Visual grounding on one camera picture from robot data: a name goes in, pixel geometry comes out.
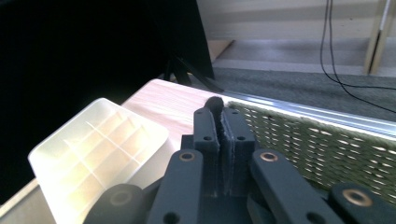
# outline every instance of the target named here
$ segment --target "gray carpet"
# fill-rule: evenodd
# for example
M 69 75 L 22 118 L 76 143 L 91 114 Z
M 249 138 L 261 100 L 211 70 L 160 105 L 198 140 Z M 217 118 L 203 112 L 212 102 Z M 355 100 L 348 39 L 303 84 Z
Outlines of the gray carpet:
M 339 84 L 318 73 L 256 71 L 235 68 L 214 68 L 216 83 L 226 91 L 330 109 L 375 119 L 396 122 L 396 114 L 356 100 Z M 396 88 L 393 77 L 363 77 L 339 75 L 344 83 Z M 204 89 L 196 79 L 193 86 Z M 396 91 L 347 88 L 356 96 L 396 110 Z

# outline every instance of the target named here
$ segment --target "green woven basket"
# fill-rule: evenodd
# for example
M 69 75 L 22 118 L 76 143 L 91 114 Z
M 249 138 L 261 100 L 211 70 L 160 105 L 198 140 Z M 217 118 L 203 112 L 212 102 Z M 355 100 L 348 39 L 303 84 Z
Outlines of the green woven basket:
M 396 142 L 260 107 L 230 102 L 263 148 L 283 153 L 311 184 L 367 187 L 396 207 Z

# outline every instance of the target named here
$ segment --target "white plastic tray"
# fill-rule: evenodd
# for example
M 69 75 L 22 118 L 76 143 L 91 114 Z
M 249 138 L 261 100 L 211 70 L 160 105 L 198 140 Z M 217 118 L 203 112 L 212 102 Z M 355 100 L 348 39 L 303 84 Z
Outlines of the white plastic tray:
M 35 147 L 29 162 L 57 223 L 82 223 L 100 195 L 125 183 L 168 131 L 99 99 Z

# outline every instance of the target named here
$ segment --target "floor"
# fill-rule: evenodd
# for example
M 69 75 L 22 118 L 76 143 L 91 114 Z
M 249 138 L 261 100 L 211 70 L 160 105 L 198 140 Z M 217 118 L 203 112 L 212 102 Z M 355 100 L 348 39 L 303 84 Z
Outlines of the floor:
M 363 74 L 368 38 L 334 39 L 336 71 L 342 75 Z M 320 40 L 237 40 L 213 62 L 214 67 L 262 71 L 322 73 Z M 325 68 L 331 71 L 328 43 L 323 50 Z M 396 77 L 396 38 L 389 38 L 375 76 Z

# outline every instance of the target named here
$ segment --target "wire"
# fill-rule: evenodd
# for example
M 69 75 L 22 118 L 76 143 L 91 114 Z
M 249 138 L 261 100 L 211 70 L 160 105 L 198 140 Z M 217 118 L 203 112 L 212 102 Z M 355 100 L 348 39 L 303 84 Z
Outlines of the wire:
M 335 77 L 336 77 L 336 80 L 334 80 L 333 78 L 331 78 L 331 77 L 329 76 L 329 74 L 326 72 L 326 70 L 325 70 L 325 68 L 324 68 L 324 65 L 323 65 L 323 45 L 324 45 L 324 39 L 325 39 L 325 36 L 326 36 L 327 23 L 328 23 L 328 22 L 329 22 L 330 54 L 331 54 L 331 57 L 332 57 L 332 70 L 333 70 L 333 73 L 334 73 L 334 75 L 335 75 Z M 325 13 L 325 19 L 324 19 L 324 25 L 323 25 L 323 34 L 322 34 L 322 39 L 321 39 L 321 44 L 320 44 L 320 65 L 321 65 L 321 68 L 322 68 L 324 74 L 325 74 L 329 79 L 331 79 L 332 81 L 337 82 L 338 84 L 340 84 L 340 86 L 343 88 L 343 90 L 344 90 L 348 95 L 352 96 L 352 97 L 355 98 L 355 99 L 358 99 L 358 100 L 360 100 L 360 101 L 363 101 L 364 103 L 367 103 L 367 104 L 369 104 L 369 105 L 373 105 L 373 106 L 379 107 L 379 108 L 381 108 L 381 109 L 387 110 L 387 111 L 389 111 L 389 112 L 396 113 L 395 110 L 391 110 L 391 109 L 385 108 L 385 107 L 383 107 L 383 106 L 381 106 L 381 105 L 377 105 L 377 104 L 371 103 L 371 102 L 369 102 L 369 101 L 363 100 L 363 99 L 361 99 L 361 98 L 355 96 L 354 94 L 350 93 L 350 92 L 345 88 L 345 86 L 354 87 L 354 88 L 375 88 L 375 89 L 385 89 L 385 90 L 396 90 L 396 89 L 394 89 L 394 88 L 389 88 L 389 87 L 376 87 L 376 86 L 367 86 L 367 87 L 366 87 L 366 86 L 348 85 L 348 84 L 345 84 L 345 83 L 341 82 L 339 76 L 337 75 L 337 72 L 336 72 L 336 70 L 335 70 L 334 54 L 333 54 L 333 50 L 332 50 L 332 0 L 327 0 L 327 1 L 326 1 L 326 13 Z

